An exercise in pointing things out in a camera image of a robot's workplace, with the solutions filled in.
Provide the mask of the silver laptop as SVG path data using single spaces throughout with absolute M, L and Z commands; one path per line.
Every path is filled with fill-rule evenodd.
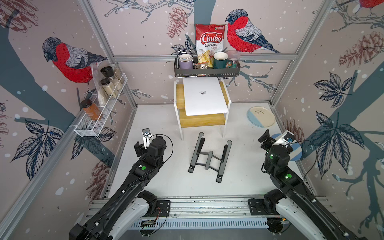
M 184 78 L 187 116 L 225 114 L 228 107 L 217 78 Z

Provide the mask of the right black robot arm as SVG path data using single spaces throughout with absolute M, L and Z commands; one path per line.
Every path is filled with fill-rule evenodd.
M 289 166 L 295 136 L 284 132 L 278 140 L 268 130 L 259 138 L 266 150 L 262 172 L 270 176 L 276 189 L 265 194 L 268 212 L 285 217 L 309 240 L 358 240 L 360 237 L 334 217 Z

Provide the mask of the grey folding laptop stand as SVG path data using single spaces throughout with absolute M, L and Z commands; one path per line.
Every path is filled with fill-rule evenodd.
M 216 182 L 221 184 L 223 181 L 223 176 L 225 173 L 225 169 L 227 166 L 227 162 L 228 162 L 228 158 L 230 155 L 230 150 L 232 148 L 233 142 L 231 140 L 227 141 L 227 143 L 224 146 L 222 156 L 219 158 L 219 157 L 214 155 L 213 151 L 202 152 L 202 149 L 203 149 L 203 146 L 204 146 L 204 143 L 206 140 L 204 138 L 204 136 L 205 135 L 203 132 L 199 133 L 199 136 L 197 138 L 197 142 L 195 145 L 195 149 L 194 149 L 194 152 L 192 155 L 192 159 L 190 162 L 190 166 L 188 168 L 188 172 L 192 174 L 194 172 L 196 166 L 203 166 L 205 168 L 205 170 L 211 169 L 211 170 L 215 171 L 217 173 Z M 207 160 L 204 164 L 198 163 L 199 156 L 207 156 Z M 220 162 L 218 169 L 211 166 L 212 159 L 218 160 Z

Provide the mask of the black lid spice jar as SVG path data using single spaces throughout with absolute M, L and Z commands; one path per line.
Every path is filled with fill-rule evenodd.
M 113 67 L 106 66 L 101 69 L 101 73 L 105 78 L 108 78 L 110 82 L 115 86 L 116 90 L 121 90 L 123 88 L 121 81 L 115 75 Z

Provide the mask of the blue striped plate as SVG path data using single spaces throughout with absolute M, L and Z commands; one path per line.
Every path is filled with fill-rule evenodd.
M 290 161 L 291 162 L 296 162 L 299 161 L 302 158 L 303 155 L 303 150 L 300 145 L 300 143 L 296 140 L 294 143 L 289 144 L 290 147 L 292 147 L 293 151 L 290 152 Z

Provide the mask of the cream and blue plate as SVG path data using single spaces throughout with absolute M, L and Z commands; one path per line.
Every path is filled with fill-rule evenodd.
M 275 124 L 276 117 L 271 110 L 264 107 L 252 107 L 247 111 L 251 124 L 259 128 L 268 128 Z

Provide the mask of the two-tier wooden shelf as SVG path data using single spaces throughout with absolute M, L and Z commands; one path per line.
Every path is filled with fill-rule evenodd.
M 174 108 L 180 132 L 186 128 L 220 126 L 225 135 L 231 98 L 224 80 L 217 78 L 184 79 L 184 84 L 174 82 Z

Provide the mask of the orange spice jar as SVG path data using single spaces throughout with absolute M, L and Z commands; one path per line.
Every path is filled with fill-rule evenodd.
M 81 106 L 92 121 L 97 121 L 102 115 L 98 106 L 89 99 L 81 101 Z

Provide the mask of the beige spice jar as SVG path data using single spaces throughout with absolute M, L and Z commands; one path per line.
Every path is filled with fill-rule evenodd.
M 118 97 L 117 87 L 114 86 L 114 84 L 110 81 L 110 79 L 104 78 L 100 82 L 104 91 L 109 97 L 111 98 Z

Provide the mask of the lilac mug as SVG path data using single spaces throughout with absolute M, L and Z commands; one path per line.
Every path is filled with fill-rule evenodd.
M 178 56 L 179 66 L 181 70 L 193 69 L 193 56 L 190 54 L 182 54 Z

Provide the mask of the pink glass cup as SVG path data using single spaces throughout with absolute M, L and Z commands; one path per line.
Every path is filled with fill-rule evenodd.
M 227 51 L 227 55 L 228 55 L 228 58 L 227 58 L 226 68 L 236 69 L 238 67 L 241 54 L 238 51 L 230 50 L 230 51 Z

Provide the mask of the dark green mug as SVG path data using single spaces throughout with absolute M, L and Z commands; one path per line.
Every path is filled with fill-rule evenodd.
M 233 61 L 228 59 L 228 54 L 225 52 L 214 53 L 214 69 L 229 69 L 232 68 Z

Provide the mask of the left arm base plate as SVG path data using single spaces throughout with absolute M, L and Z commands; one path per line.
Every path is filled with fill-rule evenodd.
M 145 201 L 148 210 L 143 217 L 168 217 L 170 215 L 171 201 Z

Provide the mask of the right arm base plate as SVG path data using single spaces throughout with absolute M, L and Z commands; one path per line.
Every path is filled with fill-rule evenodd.
M 289 199 L 248 199 L 248 207 L 252 216 L 279 216 L 282 210 L 292 202 Z

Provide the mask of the dark grey wall basket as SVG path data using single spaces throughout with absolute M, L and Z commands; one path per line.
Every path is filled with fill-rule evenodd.
M 176 78 L 189 77 L 237 77 L 240 74 L 241 65 L 237 63 L 236 68 L 229 69 L 193 69 L 182 70 L 180 68 L 179 59 L 176 57 L 174 61 L 174 72 Z

